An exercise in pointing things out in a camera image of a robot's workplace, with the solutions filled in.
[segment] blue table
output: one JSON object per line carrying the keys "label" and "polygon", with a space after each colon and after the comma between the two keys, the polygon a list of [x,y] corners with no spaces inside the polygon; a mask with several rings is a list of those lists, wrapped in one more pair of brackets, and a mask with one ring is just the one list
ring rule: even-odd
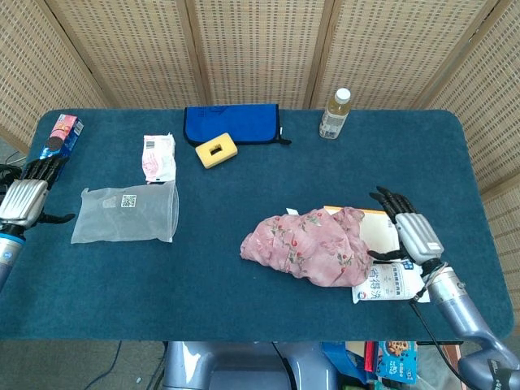
{"label": "blue table", "polygon": [[[457,118],[442,110],[355,110],[340,137],[318,135],[321,113],[284,110],[279,144],[241,145],[211,170],[183,138],[182,110],[55,110],[38,124],[35,158],[60,112],[84,131],[45,210],[78,213],[85,188],[144,184],[142,136],[176,140],[180,219],[158,240],[71,245],[74,228],[41,225],[0,294],[4,338],[138,340],[428,340],[405,301],[352,303],[348,288],[320,288],[239,257],[240,243],[286,207],[375,208],[377,184],[406,194],[431,221],[444,258],[500,337],[512,308]],[[441,340],[455,337],[421,305]]]}

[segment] wicker panel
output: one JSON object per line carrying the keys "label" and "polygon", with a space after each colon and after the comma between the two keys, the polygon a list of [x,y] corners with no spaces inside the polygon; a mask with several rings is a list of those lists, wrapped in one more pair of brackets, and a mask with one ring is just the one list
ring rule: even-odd
{"label": "wicker panel", "polygon": [[106,105],[94,79],[33,0],[0,2],[0,69],[2,136],[24,152],[46,111]]}
{"label": "wicker panel", "polygon": [[94,76],[125,107],[200,98],[172,0],[48,0]]}
{"label": "wicker panel", "polygon": [[520,323],[520,184],[484,202],[515,318]]}
{"label": "wicker panel", "polygon": [[344,2],[314,106],[346,86],[357,108],[410,108],[484,4]]}
{"label": "wicker panel", "polygon": [[520,169],[520,2],[512,2],[431,107],[462,121],[481,189]]}
{"label": "wicker panel", "polygon": [[214,104],[302,108],[323,0],[197,0]]}

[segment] plastic bottle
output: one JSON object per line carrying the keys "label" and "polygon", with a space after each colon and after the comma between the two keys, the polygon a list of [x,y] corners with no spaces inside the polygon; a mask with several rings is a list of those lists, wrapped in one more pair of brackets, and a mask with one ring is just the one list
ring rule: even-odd
{"label": "plastic bottle", "polygon": [[346,88],[338,89],[323,113],[319,135],[331,140],[336,139],[340,135],[351,106],[350,91]]}

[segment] bottle cap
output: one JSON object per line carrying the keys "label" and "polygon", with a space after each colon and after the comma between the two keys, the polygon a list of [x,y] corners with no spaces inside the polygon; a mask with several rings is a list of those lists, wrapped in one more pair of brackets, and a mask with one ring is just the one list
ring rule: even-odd
{"label": "bottle cap", "polygon": [[336,91],[334,98],[338,104],[348,103],[350,100],[350,91],[346,88],[340,88]]}

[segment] qr code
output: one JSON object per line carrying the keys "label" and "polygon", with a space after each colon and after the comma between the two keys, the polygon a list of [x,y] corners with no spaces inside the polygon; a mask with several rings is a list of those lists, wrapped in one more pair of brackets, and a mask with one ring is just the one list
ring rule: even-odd
{"label": "qr code", "polygon": [[121,199],[121,207],[135,207],[137,195],[123,195]]}

